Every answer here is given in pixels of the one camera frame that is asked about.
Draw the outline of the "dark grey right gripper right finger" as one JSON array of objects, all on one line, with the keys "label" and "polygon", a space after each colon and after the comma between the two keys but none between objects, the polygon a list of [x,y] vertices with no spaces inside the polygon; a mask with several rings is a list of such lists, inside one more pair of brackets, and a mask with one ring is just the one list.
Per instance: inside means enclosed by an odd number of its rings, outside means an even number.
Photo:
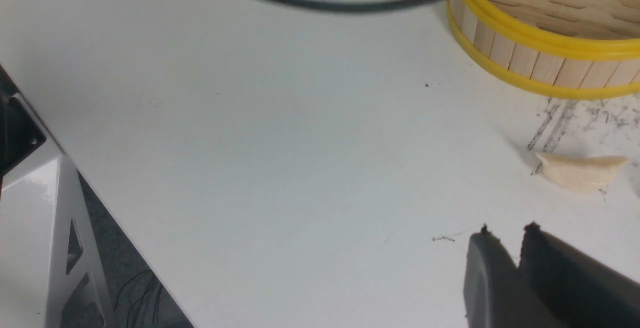
[{"label": "dark grey right gripper right finger", "polygon": [[519,273],[569,328],[637,328],[640,286],[537,223],[525,227]]}]

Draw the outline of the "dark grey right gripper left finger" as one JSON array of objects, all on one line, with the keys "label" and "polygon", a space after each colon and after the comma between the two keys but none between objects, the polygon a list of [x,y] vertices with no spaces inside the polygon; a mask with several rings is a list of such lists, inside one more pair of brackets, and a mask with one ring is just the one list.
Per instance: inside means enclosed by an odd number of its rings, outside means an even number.
[{"label": "dark grey right gripper left finger", "polygon": [[470,236],[463,286],[469,328],[564,328],[486,225]]}]

